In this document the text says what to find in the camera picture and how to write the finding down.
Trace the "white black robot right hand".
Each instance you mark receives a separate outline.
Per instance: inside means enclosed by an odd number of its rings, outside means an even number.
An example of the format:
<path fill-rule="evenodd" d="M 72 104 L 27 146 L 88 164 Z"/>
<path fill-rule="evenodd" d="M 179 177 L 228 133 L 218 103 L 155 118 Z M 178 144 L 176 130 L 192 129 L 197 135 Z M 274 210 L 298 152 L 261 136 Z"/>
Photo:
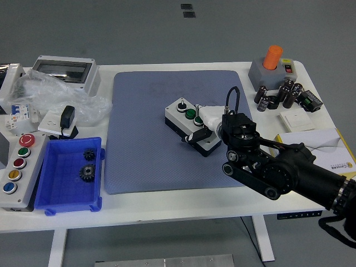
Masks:
<path fill-rule="evenodd" d="M 194 144 L 209 138 L 213 133 L 218 136 L 223 112 L 223 106 L 195 105 L 195 108 L 188 108 L 185 111 L 185 117 L 192 120 L 193 124 L 199 129 L 184 136 L 181 141 Z"/>

